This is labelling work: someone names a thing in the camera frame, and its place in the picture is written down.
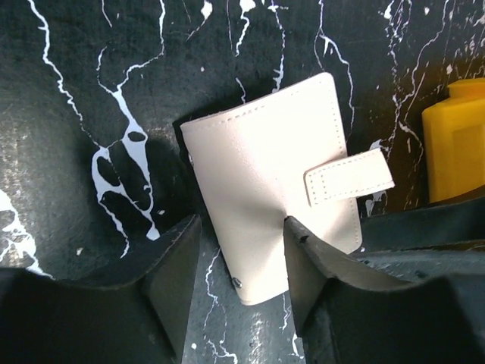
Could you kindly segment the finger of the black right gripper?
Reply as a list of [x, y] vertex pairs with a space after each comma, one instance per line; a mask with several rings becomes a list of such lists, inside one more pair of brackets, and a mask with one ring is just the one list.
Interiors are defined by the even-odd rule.
[[484, 274], [484, 198], [431, 205], [361, 221], [352, 257], [404, 281]]

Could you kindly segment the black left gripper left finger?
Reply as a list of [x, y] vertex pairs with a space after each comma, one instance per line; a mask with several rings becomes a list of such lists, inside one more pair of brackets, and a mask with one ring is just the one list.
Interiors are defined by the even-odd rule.
[[179, 363], [201, 219], [75, 281], [1, 270], [3, 363]]

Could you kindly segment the beige leather card holder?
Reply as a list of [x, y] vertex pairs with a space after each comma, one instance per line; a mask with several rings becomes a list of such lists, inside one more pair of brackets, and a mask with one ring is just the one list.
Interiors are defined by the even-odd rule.
[[383, 153], [349, 155], [334, 78], [321, 73], [181, 125], [242, 304], [288, 289], [283, 222], [292, 216], [344, 253], [362, 243], [357, 200], [394, 187]]

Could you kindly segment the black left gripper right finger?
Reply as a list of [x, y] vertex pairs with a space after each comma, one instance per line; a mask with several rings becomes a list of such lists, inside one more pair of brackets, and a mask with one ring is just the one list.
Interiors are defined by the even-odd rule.
[[479, 243], [350, 256], [292, 217], [283, 240], [307, 362], [484, 361]]

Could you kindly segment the small yellow card bin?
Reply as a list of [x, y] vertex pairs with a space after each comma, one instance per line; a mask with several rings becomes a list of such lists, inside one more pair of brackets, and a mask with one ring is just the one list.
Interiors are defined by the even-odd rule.
[[484, 185], [484, 78], [455, 81], [448, 91], [422, 111], [431, 202]]

